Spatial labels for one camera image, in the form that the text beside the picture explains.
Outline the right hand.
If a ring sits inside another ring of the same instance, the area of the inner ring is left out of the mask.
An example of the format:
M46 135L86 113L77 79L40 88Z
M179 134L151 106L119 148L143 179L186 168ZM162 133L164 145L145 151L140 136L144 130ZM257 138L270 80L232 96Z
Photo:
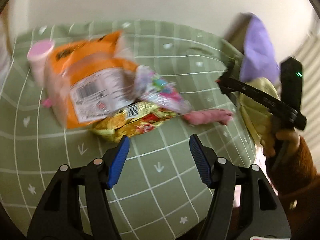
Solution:
M278 129L278 122L272 119L268 119L263 124L261 130L260 144L263 146L263 155L266 158L276 156L275 144L276 141L287 142L287 150L285 151L284 157L290 158L294 155L300 145L300 135L294 129Z

